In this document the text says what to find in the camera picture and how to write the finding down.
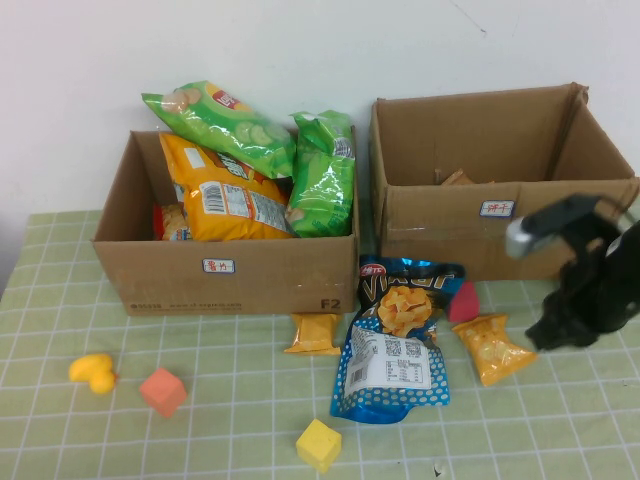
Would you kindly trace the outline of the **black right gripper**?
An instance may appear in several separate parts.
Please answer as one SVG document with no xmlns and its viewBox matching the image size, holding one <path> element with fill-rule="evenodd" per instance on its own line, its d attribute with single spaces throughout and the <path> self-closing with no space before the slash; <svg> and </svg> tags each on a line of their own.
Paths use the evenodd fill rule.
<svg viewBox="0 0 640 480">
<path fill-rule="evenodd" d="M 562 267 L 558 289 L 544 300 L 541 318 L 525 332 L 537 350 L 585 348 L 620 329 L 600 298 L 602 266 L 603 250 L 595 249 Z"/>
</svg>

